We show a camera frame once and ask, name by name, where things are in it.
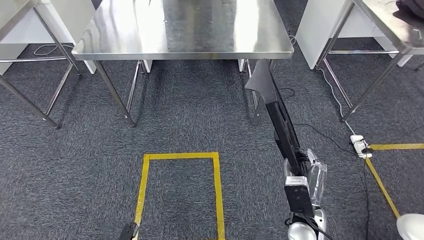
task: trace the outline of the stainless steel table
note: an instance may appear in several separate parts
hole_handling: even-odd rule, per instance
[[[397,50],[331,50],[355,5],[372,20]],[[388,66],[375,79],[371,86],[362,94],[359,100],[352,104],[326,59],[328,54],[396,54],[396,56],[390,61]],[[387,74],[396,66],[404,55],[424,55],[424,23],[400,12],[396,6],[395,0],[352,0],[349,2],[347,12],[342,17],[331,41],[316,65],[316,69],[318,70],[321,69],[323,65],[328,69],[344,100],[349,106],[350,109],[348,113],[343,116],[344,121],[346,121],[378,85],[383,82]]]
[[[18,59],[2,59],[0,56],[0,63],[22,63],[22,62],[43,62],[43,61],[56,61],[56,60],[68,60],[69,66],[66,69],[65,74],[63,75],[62,80],[60,81],[59,86],[57,87],[46,112],[44,113],[40,110],[34,103],[32,103],[25,95],[23,95],[19,90],[17,90],[13,85],[5,80],[4,77],[0,75],[0,85],[3,85],[11,93],[19,98],[23,103],[30,107],[37,115],[39,115],[44,121],[46,121],[52,128],[57,129],[58,124],[50,119],[49,115],[52,111],[53,106],[56,103],[56,100],[59,94],[62,91],[62,88],[65,82],[68,79],[68,76],[72,70],[75,68],[80,73],[74,61],[70,55],[65,51],[63,45],[59,42],[57,36],[53,32],[52,28],[46,22],[42,14],[40,13],[37,4],[40,0],[0,0],[0,41],[9,33],[10,30],[27,14],[31,9],[34,9],[44,28],[50,34],[53,41],[56,43],[57,48],[62,52],[63,56],[60,57],[36,57],[36,58],[18,58]]]
[[[94,61],[134,126],[129,111],[141,60],[277,60],[293,51],[274,0],[103,0],[72,54]],[[126,106],[101,60],[138,60]]]

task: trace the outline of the white robot part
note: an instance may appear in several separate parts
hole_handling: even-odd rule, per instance
[[[397,219],[397,230],[403,240],[424,240],[424,215],[402,215]]]

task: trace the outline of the black cable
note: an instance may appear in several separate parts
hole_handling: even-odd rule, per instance
[[[365,145],[365,147],[367,146],[365,144],[365,139],[362,139],[363,144]],[[365,148],[365,156],[368,154],[368,147]],[[365,231],[365,240],[368,240],[368,229],[370,226],[370,199],[368,196],[368,186],[367,186],[367,175],[366,175],[366,161],[367,158],[365,158],[363,160],[363,182],[365,183],[365,193],[366,193],[366,212],[367,212],[367,216],[366,216],[366,231]]]
[[[290,90],[293,94],[290,95],[290,96],[286,96],[285,98],[283,98],[283,100],[289,99],[289,98],[294,97],[296,95],[295,90],[293,90],[293,89],[291,89],[289,87],[279,88],[278,90],[280,91],[280,90],[284,90],[284,89],[285,90]]]
[[[329,240],[333,240],[333,238],[328,233],[326,233],[325,231],[323,231],[319,227],[317,227],[315,224],[313,224],[305,214],[303,214],[303,216],[304,216],[304,219],[306,220],[307,224],[309,224],[309,226],[311,226],[313,229],[320,232],[322,235],[326,236]]]
[[[299,123],[299,124],[293,124],[294,126],[308,126],[308,127],[310,127],[311,129],[313,129],[315,132],[317,132],[318,134],[320,134],[321,136],[323,136],[324,138],[326,138],[326,139],[329,139],[330,141],[332,141],[340,150],[342,150],[343,152],[346,152],[346,153],[349,153],[349,154],[352,154],[352,155],[354,155],[355,157],[357,157],[358,155],[357,154],[355,154],[355,153],[353,153],[353,152],[351,152],[351,151],[348,151],[348,150],[346,150],[346,149],[344,149],[343,147],[341,147],[340,145],[338,145],[337,144],[337,142],[336,141],[334,141],[331,137],[329,137],[329,136],[327,136],[327,135],[325,135],[324,133],[322,133],[322,132],[320,132],[320,131],[318,131],[315,127],[313,127],[313,126],[311,126],[311,125],[309,125],[309,124],[307,124],[307,123]]]

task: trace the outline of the electrical cord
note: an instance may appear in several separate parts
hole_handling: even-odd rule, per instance
[[[346,150],[343,147],[341,147],[335,140],[333,140],[331,137],[325,135],[324,133],[320,132],[319,130],[317,130],[315,127],[313,127],[312,125],[309,125],[307,123],[299,123],[299,124],[293,124],[294,126],[308,126],[311,129],[313,129],[315,132],[317,132],[319,135],[323,136],[326,139],[329,139],[330,141],[332,141],[334,143],[334,145],[337,146],[338,149],[342,150],[343,152],[349,153],[354,155],[355,157],[357,157],[358,155],[353,153],[352,151]]]
[[[304,216],[304,219],[306,220],[307,224],[309,224],[313,229],[317,230],[322,235],[326,236],[329,240],[333,240],[333,238],[328,233],[326,233],[325,231],[323,231],[319,227],[317,227],[315,224],[313,224],[311,222],[311,220],[309,220],[309,218],[305,214],[303,214],[303,216]]]
[[[71,49],[73,48],[73,46],[70,46],[70,45],[64,45],[63,44],[62,46],[68,47],[68,48],[71,48]],[[54,48],[53,48],[53,50],[46,52],[46,53],[37,53],[39,50],[41,50],[42,48],[45,48],[45,47],[54,47]],[[58,49],[58,46],[56,44],[44,44],[34,51],[34,55],[35,56],[46,56],[46,55],[53,53],[56,49]]]
[[[290,96],[286,96],[285,98],[283,98],[283,100],[289,99],[289,98],[294,97],[294,96],[296,95],[295,90],[293,90],[293,89],[291,89],[291,88],[289,88],[289,87],[280,88],[280,89],[278,89],[278,90],[290,90],[290,91],[293,93],[292,95],[290,95]]]
[[[368,154],[368,147],[365,148],[365,155]],[[366,161],[367,159],[363,160],[363,182],[365,184],[365,193],[366,193],[366,212],[367,212],[367,216],[366,216],[366,231],[365,231],[365,240],[368,240],[368,230],[370,228],[370,199],[369,199],[369,195],[368,195],[368,186],[367,186],[367,175],[366,175]]]
[[[326,73],[324,72],[324,70],[322,69],[322,68],[320,68],[319,70],[321,70],[321,72],[322,72],[322,75],[324,76],[324,80],[325,80],[325,82],[330,86],[330,89],[331,89],[331,94],[332,94],[332,96],[333,96],[333,98],[334,98],[334,100],[337,102],[337,104],[338,104],[338,106],[339,106],[339,110],[340,110],[340,117],[341,117],[341,119],[342,119],[342,121],[347,125],[347,127],[350,129],[350,131],[353,133],[353,135],[356,135],[355,134],[355,132],[354,132],[354,130],[352,129],[352,127],[349,125],[349,123],[347,122],[347,121],[345,121],[345,120],[343,120],[343,109],[342,109],[342,104],[340,103],[340,101],[337,99],[337,97],[336,97],[336,94],[334,93],[334,89],[333,89],[333,86],[330,84],[330,82],[327,80],[327,77],[326,77]]]
[[[298,41],[296,40],[296,36],[288,35],[288,39],[290,40],[291,45],[295,45]]]

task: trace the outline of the black bag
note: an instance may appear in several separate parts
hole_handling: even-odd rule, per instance
[[[399,10],[424,21],[424,0],[397,0],[396,5]]]

